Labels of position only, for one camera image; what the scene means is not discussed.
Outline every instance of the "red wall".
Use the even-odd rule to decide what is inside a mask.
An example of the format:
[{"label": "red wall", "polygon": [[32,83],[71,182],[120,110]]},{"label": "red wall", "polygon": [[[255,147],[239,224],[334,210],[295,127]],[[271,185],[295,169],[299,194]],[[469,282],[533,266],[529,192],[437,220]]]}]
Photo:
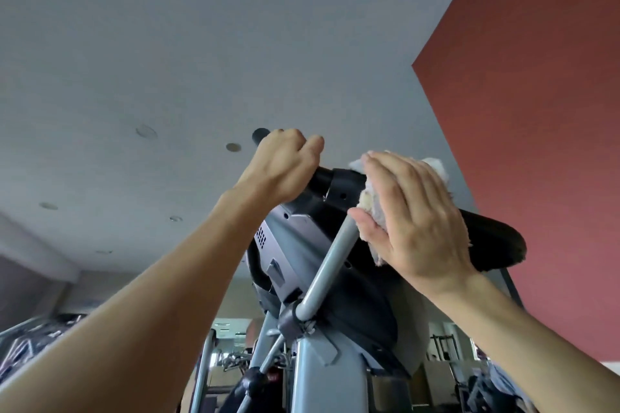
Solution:
[{"label": "red wall", "polygon": [[414,70],[527,309],[620,360],[620,0],[454,0]]}]

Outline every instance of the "forearm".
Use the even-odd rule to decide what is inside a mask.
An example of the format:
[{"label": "forearm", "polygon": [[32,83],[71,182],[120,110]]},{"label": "forearm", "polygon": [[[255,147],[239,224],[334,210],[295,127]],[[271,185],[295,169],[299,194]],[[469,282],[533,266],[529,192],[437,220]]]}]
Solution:
[{"label": "forearm", "polygon": [[0,410],[170,412],[252,235],[269,211],[247,186],[0,391]]},{"label": "forearm", "polygon": [[430,297],[542,413],[620,411],[620,378],[517,307],[482,275]]}]

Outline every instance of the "towel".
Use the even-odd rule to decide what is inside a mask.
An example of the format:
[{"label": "towel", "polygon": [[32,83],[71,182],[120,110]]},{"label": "towel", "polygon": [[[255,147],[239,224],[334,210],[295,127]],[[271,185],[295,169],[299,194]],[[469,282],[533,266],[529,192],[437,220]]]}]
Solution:
[{"label": "towel", "polygon": [[[428,163],[439,175],[439,178],[443,180],[443,182],[448,185],[448,172],[443,167],[443,163],[438,158],[425,158],[422,159],[423,162]],[[364,174],[364,166],[361,163],[361,159],[351,162],[349,164],[349,168],[361,174]],[[366,188],[360,194],[360,202],[357,207],[361,207],[364,211],[368,212],[370,216],[375,220],[377,225],[381,227],[386,232],[388,231],[386,228],[386,215],[381,209],[381,204],[379,203],[379,196],[377,195],[375,189],[373,188],[373,184],[370,180],[366,180]],[[366,237],[360,232],[360,238],[364,242],[368,242]],[[375,260],[376,266],[381,266],[384,261],[379,256],[377,251],[373,248],[372,245],[368,244],[370,248],[370,254],[373,256]]]}]

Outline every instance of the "exercise machine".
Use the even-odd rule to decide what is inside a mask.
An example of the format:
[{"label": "exercise machine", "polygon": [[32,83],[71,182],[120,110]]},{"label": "exercise machine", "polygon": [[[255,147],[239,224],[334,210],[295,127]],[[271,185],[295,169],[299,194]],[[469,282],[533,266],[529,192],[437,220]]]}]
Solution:
[{"label": "exercise machine", "polygon": [[[258,145],[268,133],[257,129],[252,139]],[[429,321],[422,295],[388,265],[375,265],[346,214],[365,182],[353,170],[319,167],[298,198],[261,224],[246,261],[265,322],[220,412],[372,412],[375,377],[389,379],[382,385],[390,410],[411,411],[406,381],[425,358]],[[525,242],[512,227],[461,213],[476,269],[524,259]],[[274,361],[283,355],[278,378]]]}]

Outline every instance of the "hand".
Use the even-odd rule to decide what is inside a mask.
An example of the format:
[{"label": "hand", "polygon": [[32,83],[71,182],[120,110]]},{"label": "hand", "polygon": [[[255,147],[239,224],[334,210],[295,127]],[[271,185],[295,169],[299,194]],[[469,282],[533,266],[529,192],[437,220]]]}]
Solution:
[{"label": "hand", "polygon": [[259,144],[239,184],[257,184],[271,208],[297,198],[319,166],[325,140],[297,129],[276,129]]},{"label": "hand", "polygon": [[387,232],[360,208],[348,213],[379,255],[429,298],[476,274],[467,227],[436,172],[390,152],[369,152],[363,161],[386,214]]}]

